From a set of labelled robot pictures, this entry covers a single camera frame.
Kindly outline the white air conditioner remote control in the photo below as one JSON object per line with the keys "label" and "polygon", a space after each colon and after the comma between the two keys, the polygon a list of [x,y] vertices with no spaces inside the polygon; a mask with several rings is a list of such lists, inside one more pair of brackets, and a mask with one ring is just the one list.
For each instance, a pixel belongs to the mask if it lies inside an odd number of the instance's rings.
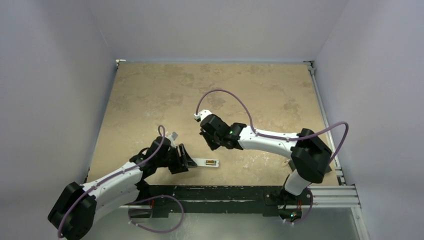
{"label": "white air conditioner remote control", "polygon": [[192,160],[198,167],[218,168],[220,165],[220,161],[218,159],[193,158]]}

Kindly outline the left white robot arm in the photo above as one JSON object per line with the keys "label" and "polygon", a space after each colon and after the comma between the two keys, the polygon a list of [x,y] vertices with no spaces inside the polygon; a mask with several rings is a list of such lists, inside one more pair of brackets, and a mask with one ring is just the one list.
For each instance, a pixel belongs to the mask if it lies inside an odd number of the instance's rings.
{"label": "left white robot arm", "polygon": [[84,184],[68,184],[47,219],[58,230],[60,238],[80,240],[95,222],[120,206],[148,203],[153,207],[155,197],[145,179],[158,168],[178,174],[196,167],[198,164],[182,143],[175,145],[173,139],[158,136],[149,147],[104,177]]}

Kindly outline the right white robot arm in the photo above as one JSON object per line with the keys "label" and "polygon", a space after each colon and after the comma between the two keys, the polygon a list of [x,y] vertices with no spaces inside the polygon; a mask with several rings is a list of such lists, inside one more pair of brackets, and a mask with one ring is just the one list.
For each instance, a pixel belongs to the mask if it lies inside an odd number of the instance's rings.
{"label": "right white robot arm", "polygon": [[282,200],[288,204],[298,200],[310,184],[323,182],[332,151],[308,128],[299,133],[255,133],[249,125],[237,122],[228,125],[209,111],[195,114],[194,118],[200,123],[200,135],[212,151],[220,147],[258,150],[291,160],[294,170],[280,191]]}

